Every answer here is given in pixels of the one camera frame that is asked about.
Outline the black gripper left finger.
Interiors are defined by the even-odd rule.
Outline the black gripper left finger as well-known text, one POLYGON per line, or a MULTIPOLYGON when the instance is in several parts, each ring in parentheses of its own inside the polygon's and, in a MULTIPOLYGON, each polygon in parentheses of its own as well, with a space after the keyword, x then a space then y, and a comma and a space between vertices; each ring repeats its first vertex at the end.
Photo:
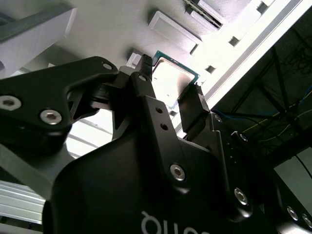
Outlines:
POLYGON ((0 168, 39 194, 52 194, 59 174, 75 160, 65 148, 73 124, 100 109, 113 112, 113 141, 144 139, 163 187, 174 194, 191 189, 180 141, 152 86, 148 56, 131 74, 91 57, 6 78, 0 97, 0 168))

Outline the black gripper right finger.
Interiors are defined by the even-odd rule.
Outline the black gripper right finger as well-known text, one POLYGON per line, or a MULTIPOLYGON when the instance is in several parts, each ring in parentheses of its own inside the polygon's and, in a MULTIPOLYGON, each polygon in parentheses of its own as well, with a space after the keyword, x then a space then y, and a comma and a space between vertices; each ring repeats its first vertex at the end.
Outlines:
POLYGON ((301 202, 245 135, 209 110, 198 85, 189 85, 178 105, 187 140, 214 156, 214 204, 230 221, 260 211, 280 234, 311 233, 312 217, 301 202))

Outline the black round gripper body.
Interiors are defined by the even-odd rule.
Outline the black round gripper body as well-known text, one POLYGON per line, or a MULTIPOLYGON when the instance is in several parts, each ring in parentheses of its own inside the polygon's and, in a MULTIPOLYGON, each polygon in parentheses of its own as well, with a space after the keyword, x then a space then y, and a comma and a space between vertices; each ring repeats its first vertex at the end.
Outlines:
POLYGON ((46 234, 273 234, 255 208, 231 222, 216 159, 180 142, 191 189, 174 194, 158 179, 152 150, 138 135, 114 140, 67 165, 43 209, 46 234))

